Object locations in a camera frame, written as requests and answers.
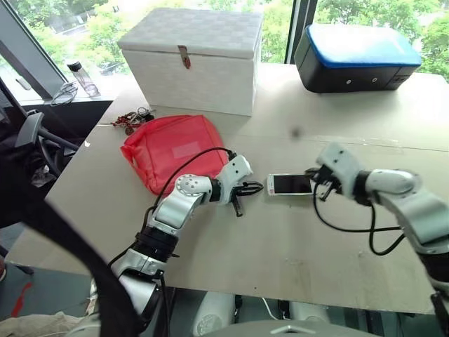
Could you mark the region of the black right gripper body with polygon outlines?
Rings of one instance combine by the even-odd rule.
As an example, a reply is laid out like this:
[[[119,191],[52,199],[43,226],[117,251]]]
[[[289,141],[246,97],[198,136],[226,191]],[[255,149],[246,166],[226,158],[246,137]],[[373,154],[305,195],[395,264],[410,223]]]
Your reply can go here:
[[[318,168],[318,173],[313,177],[313,181],[315,182],[315,188],[324,187],[324,190],[319,194],[320,195],[328,189],[331,189],[332,192],[336,194],[341,194],[341,183],[334,175],[334,173],[327,167]]]

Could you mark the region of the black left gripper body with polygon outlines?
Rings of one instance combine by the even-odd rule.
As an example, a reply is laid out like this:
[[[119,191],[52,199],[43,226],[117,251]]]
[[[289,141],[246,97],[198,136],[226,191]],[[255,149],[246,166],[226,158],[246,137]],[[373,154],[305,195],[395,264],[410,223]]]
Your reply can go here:
[[[237,197],[247,196],[250,193],[250,186],[247,182],[243,182],[241,185],[232,188],[230,193],[230,202],[234,203]]]

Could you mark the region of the red fabric pouch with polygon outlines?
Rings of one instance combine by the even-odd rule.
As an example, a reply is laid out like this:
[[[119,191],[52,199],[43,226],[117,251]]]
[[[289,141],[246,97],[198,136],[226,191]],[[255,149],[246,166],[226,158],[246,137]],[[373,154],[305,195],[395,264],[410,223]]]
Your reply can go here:
[[[178,172],[214,178],[227,164],[228,154],[215,125],[203,115],[175,115],[159,117],[143,124],[128,136],[121,153],[137,173],[143,185],[153,194],[168,194],[171,181],[163,189],[173,172],[204,150],[201,155]]]

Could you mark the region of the black case with blue lid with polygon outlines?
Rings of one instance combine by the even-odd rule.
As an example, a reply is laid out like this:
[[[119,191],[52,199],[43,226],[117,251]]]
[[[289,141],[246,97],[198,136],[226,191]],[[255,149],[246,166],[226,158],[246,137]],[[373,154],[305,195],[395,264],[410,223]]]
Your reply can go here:
[[[389,27],[313,23],[294,55],[303,86],[314,93],[393,91],[422,65],[402,33]]]

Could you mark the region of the white rounded robot leg shell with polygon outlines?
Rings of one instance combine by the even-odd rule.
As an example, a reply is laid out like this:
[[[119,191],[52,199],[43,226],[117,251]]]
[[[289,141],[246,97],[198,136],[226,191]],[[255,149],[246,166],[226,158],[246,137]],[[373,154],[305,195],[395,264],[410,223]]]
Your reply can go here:
[[[223,329],[234,323],[235,295],[207,291],[196,312],[192,325],[193,337]]]
[[[289,302],[291,319],[330,323],[328,309],[324,305]]]

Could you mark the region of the white woven storage box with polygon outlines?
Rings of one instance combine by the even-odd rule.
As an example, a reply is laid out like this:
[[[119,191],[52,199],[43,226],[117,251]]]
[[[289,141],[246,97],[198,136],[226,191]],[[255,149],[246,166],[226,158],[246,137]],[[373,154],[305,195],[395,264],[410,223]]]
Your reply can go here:
[[[263,14],[155,8],[118,41],[153,105],[250,116]]]

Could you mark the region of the bunch of keys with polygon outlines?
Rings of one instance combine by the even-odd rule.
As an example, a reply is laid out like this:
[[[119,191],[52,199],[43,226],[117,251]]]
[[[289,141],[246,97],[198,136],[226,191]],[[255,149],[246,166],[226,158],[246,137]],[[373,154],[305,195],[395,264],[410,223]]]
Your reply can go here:
[[[141,125],[155,119],[154,111],[146,108],[139,107],[136,111],[129,112],[127,114],[118,116],[115,121],[110,124],[114,128],[122,128],[127,136],[130,136]]]

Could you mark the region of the grey robot chest cover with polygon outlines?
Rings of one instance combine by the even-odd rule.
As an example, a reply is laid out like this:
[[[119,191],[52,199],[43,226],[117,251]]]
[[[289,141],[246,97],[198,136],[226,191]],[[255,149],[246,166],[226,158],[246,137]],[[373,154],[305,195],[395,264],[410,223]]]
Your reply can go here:
[[[378,337],[326,322],[265,320],[232,324],[201,337]]]

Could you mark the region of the dark window mullion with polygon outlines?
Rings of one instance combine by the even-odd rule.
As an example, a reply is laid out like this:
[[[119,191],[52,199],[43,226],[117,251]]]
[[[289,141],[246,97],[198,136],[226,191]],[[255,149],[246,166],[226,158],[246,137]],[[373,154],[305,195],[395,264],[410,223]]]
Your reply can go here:
[[[295,33],[297,28],[297,21],[300,17],[300,7],[302,0],[293,0],[292,11],[290,16],[290,24],[288,28],[288,39],[286,44],[286,53],[284,58],[285,64],[290,64],[292,53],[293,53],[293,45],[295,39]]]

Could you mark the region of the clear water bottle black cap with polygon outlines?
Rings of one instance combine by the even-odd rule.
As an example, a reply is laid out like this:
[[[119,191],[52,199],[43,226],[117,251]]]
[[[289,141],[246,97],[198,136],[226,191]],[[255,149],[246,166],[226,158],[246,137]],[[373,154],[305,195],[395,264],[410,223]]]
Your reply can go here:
[[[98,97],[100,92],[79,61],[70,60],[67,67],[89,97]]]

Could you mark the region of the crumpled grey wrapper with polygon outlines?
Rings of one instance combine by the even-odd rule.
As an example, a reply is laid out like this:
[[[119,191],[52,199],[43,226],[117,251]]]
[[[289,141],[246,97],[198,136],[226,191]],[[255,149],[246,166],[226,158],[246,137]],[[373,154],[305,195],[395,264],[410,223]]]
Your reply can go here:
[[[38,168],[32,175],[31,183],[35,187],[43,187],[44,185],[56,180],[56,176],[50,172],[47,165]]]

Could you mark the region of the folded eyeglasses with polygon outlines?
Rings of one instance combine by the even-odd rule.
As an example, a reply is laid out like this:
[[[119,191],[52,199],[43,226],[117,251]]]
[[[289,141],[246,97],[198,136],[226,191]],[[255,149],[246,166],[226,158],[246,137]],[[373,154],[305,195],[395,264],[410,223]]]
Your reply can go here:
[[[59,105],[68,105],[75,99],[77,93],[78,93],[78,85],[76,82],[73,81],[65,83],[53,96],[50,106],[56,107]]]

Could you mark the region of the black office chair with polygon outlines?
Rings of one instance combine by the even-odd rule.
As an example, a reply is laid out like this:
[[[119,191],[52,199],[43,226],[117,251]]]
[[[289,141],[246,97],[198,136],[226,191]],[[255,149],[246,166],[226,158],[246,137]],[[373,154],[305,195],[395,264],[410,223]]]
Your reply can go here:
[[[50,172],[59,177],[68,164],[68,156],[79,149],[41,125],[43,113],[30,112],[18,132],[16,147],[35,146]],[[21,167],[0,157],[0,228],[25,223],[42,232],[51,223],[64,223],[43,195],[27,180]]]

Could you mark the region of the beige cloth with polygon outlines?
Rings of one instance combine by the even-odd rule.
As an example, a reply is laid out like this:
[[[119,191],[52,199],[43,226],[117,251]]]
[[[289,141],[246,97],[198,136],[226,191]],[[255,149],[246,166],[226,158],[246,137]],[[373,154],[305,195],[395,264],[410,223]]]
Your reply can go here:
[[[96,318],[63,312],[10,317],[0,322],[0,337],[101,337],[100,321]]]

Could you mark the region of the red ribbon strip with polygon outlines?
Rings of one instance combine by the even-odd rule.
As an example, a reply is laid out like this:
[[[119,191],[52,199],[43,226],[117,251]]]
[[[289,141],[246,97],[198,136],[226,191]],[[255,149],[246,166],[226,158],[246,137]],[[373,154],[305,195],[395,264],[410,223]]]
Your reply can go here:
[[[19,314],[20,314],[20,312],[21,312],[21,310],[23,309],[23,306],[24,306],[25,295],[26,295],[27,291],[29,289],[31,289],[32,287],[33,287],[33,283],[32,282],[27,282],[23,286],[23,288],[22,288],[22,290],[20,292],[20,295],[18,296],[18,298],[17,298],[17,300],[15,302],[15,305],[14,305],[12,311],[11,311],[11,317],[16,318],[16,317],[19,316]]]

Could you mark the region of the grey slanted window frame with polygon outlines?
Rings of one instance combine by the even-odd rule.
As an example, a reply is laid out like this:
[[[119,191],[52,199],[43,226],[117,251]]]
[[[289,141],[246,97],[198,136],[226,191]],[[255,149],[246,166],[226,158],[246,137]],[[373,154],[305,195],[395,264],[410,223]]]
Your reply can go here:
[[[67,82],[7,0],[0,0],[0,55],[44,100]]]

